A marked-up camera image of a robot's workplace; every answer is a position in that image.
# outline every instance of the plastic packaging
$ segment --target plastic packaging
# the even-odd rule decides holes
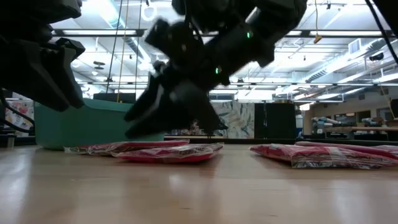
[[[296,142],[298,146],[323,146],[323,147],[338,147],[342,149],[349,149],[356,152],[369,153],[378,156],[385,156],[391,159],[398,159],[398,147],[397,146],[354,146],[348,144],[331,144],[331,143],[320,143],[320,142]]]
[[[92,146],[64,147],[67,153],[87,154],[92,156],[112,156],[120,152],[152,149],[154,147],[184,146],[189,141],[149,141],[149,142],[113,142]]]
[[[115,155],[120,159],[135,162],[150,163],[177,163],[200,162],[211,159],[224,147],[222,143],[216,144],[189,144],[186,146],[157,147],[131,152],[122,152]]]
[[[288,161],[293,168],[345,167],[378,169],[380,167],[398,165],[398,161],[395,159],[338,147],[271,144],[253,146],[250,150],[269,158]]]

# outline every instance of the clear plastic bag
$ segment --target clear plastic bag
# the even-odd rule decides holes
[[[223,147],[223,143],[189,144],[186,146],[157,147],[153,149],[121,152],[114,156],[120,159],[127,159],[136,162],[200,162],[211,159],[217,155]]]
[[[64,147],[66,153],[86,154],[91,156],[112,156],[120,152],[152,149],[154,147],[184,146],[186,141],[154,141],[154,142],[113,142],[91,146]]]
[[[263,156],[288,161],[293,168],[346,167],[378,169],[398,165],[398,160],[338,147],[259,145],[251,151]]]
[[[378,156],[385,156],[391,159],[398,159],[398,146],[355,146],[349,144],[332,144],[332,143],[322,143],[322,142],[306,142],[300,141],[296,142],[298,146],[322,146],[322,147],[338,147],[341,149],[349,149],[352,151],[363,152]]]

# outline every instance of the ceiling fixture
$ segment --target ceiling fixture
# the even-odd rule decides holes
[[[330,94],[320,95],[317,97],[317,99],[325,100],[325,99],[336,97],[338,95],[340,95],[340,94],[339,93],[330,93]]]
[[[146,9],[153,10],[151,16],[147,16],[145,14]],[[145,21],[153,21],[156,16],[157,16],[157,7],[153,6],[150,0],[147,0],[145,6],[141,6],[141,18]]]
[[[93,64],[97,65],[97,66],[94,67],[95,69],[104,70],[104,68],[101,67],[101,66],[104,66],[104,65],[105,65],[104,62],[97,62],[97,61],[94,61]]]

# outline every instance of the teal container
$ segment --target teal container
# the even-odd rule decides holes
[[[157,134],[141,139],[128,139],[124,133],[131,123],[123,120],[132,106],[103,100],[84,99],[80,109],[69,108],[57,112],[35,103],[35,133],[38,145],[54,150],[63,147],[87,146],[119,141],[163,141]]]

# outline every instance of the wooden table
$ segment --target wooden table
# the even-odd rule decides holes
[[[226,146],[199,165],[0,151],[0,223],[396,223],[398,170],[291,169]]]

